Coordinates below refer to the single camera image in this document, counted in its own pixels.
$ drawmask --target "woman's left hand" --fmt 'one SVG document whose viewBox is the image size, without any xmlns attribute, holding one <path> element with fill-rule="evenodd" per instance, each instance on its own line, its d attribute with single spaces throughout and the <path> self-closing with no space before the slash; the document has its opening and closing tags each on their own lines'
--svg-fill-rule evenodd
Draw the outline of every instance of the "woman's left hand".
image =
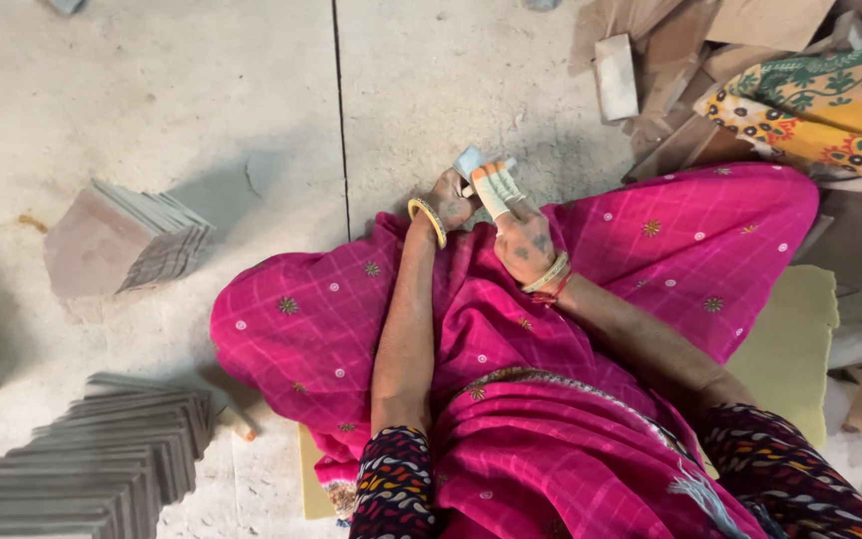
<svg viewBox="0 0 862 539">
<path fill-rule="evenodd" d="M 425 202 L 434 208 L 446 231 L 460 228 L 481 207 L 477 196 L 470 199 L 461 196 L 461 176 L 453 168 L 441 173 Z"/>
</svg>

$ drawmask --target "pink sari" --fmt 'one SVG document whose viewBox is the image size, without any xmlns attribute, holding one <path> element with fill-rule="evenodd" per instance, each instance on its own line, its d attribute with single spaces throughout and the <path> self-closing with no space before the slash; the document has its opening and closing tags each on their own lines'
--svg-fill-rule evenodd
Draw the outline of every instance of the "pink sari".
<svg viewBox="0 0 862 539">
<path fill-rule="evenodd" d="M 734 163 L 542 211 L 575 271 L 724 363 L 816 207 L 816 189 L 792 169 Z M 370 437 L 372 362 L 406 229 L 382 213 L 369 239 L 274 256 L 237 276 L 212 314 L 222 367 L 307 425 L 326 453 L 316 471 L 342 517 Z M 693 500 L 667 493 L 681 467 L 703 471 L 641 415 L 697 455 L 690 428 L 580 327 L 521 293 L 494 255 L 494 234 L 487 224 L 452 233 L 435 261 L 429 437 L 443 536 L 720 536 Z M 508 381 L 510 367 L 558 376 Z M 737 527 L 762 537 L 712 486 Z"/>
</svg>

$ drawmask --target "patterned sleeve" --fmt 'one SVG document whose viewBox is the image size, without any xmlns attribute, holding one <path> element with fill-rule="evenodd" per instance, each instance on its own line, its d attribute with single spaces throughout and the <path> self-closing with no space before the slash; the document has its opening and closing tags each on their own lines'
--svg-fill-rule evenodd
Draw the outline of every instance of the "patterned sleeve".
<svg viewBox="0 0 862 539">
<path fill-rule="evenodd" d="M 365 446 L 351 539 L 432 537 L 431 456 L 425 435 L 391 427 Z"/>
<path fill-rule="evenodd" d="M 780 415 L 721 405 L 707 410 L 697 434 L 717 482 L 768 535 L 780 537 L 776 526 L 791 539 L 862 539 L 862 497 Z"/>
</svg>

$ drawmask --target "dusty floor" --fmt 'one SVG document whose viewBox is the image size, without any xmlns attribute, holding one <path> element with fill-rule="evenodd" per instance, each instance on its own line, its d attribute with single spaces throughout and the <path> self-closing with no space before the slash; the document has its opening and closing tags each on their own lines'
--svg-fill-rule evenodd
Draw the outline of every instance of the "dusty floor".
<svg viewBox="0 0 862 539">
<path fill-rule="evenodd" d="M 207 321 L 237 272 L 360 236 L 470 142 L 515 154 L 540 202 L 616 187 L 629 142 L 572 50 L 582 4 L 90 0 L 65 19 L 0 0 L 0 454 L 93 372 L 217 380 Z M 218 244 L 181 282 L 56 299 L 19 219 L 53 226 L 90 178 L 173 193 Z M 159 537 L 344 536 L 301 517 L 293 423 L 232 397 L 261 436 L 219 433 Z"/>
</svg>

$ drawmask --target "hand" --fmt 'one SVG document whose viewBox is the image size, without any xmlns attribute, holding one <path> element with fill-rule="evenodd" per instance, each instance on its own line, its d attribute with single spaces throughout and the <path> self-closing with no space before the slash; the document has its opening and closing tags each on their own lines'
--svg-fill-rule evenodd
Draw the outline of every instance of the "hand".
<svg viewBox="0 0 862 539">
<path fill-rule="evenodd" d="M 504 163 L 486 163 L 471 179 L 497 225 L 494 252 L 510 276 L 522 285 L 544 276 L 557 260 L 548 219 L 517 189 Z"/>
<path fill-rule="evenodd" d="M 434 208 L 445 231 L 460 228 L 481 207 L 477 197 L 461 196 L 461 175 L 453 168 L 441 173 L 425 202 Z"/>
<path fill-rule="evenodd" d="M 498 229 L 494 252 L 510 276 L 527 285 L 543 276 L 557 260 L 551 227 L 548 218 L 528 199 L 507 205 L 510 211 L 494 220 Z M 556 287 L 557 283 L 548 283 L 538 290 Z"/>
</svg>

